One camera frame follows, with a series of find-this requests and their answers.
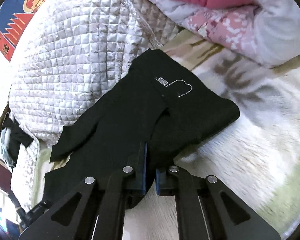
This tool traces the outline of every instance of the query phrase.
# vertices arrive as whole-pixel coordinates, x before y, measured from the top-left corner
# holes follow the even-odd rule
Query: embroidered logo
[[[173,82],[170,83],[170,84],[169,84],[168,81],[166,81],[166,80],[165,80],[164,78],[162,78],[162,77],[161,77],[161,78],[157,78],[156,80],[157,80],[159,83],[161,83],[162,85],[164,85],[165,87],[169,87],[169,86],[171,86],[172,84],[174,84],[174,83],[176,83],[176,82],[179,82],[179,81],[182,81],[185,85],[189,86],[189,87],[190,87],[190,90],[189,90],[188,92],[186,92],[186,93],[184,93],[184,94],[178,96],[178,98],[181,98],[181,97],[185,96],[186,94],[188,94],[188,93],[190,93],[190,92],[192,91],[192,86],[191,86],[190,84],[186,83],[183,79],[175,80],[175,81],[173,81]]]

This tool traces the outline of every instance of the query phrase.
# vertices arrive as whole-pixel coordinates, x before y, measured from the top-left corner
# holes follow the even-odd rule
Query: silver screw
[[[216,176],[211,175],[211,176],[208,177],[208,181],[210,183],[216,183],[218,181],[218,179],[217,179]]]
[[[131,166],[125,166],[125,167],[123,168],[123,171],[124,171],[125,173],[130,173],[130,172],[133,171],[133,168],[132,168]]]
[[[86,179],[84,180],[84,182],[86,184],[92,184],[92,183],[94,183],[94,177],[86,177]]]
[[[179,171],[179,167],[178,166],[170,166],[169,167],[169,171],[171,171],[171,172],[178,172]]]

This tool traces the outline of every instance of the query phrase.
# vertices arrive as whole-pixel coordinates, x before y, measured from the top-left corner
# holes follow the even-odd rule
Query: black cloth
[[[214,94],[161,50],[148,50],[74,125],[63,127],[50,161],[72,155],[65,167],[45,175],[43,198],[54,203],[88,176],[107,179],[138,153],[141,142],[148,143],[149,189],[156,168],[238,117],[235,103]]]
[[[13,160],[14,167],[17,163],[20,145],[23,144],[24,147],[28,148],[33,142],[33,138],[26,134],[20,127],[19,123],[15,120],[12,121],[10,117],[6,116],[2,123],[2,129],[10,128],[10,141],[7,147],[7,151],[11,159]]]

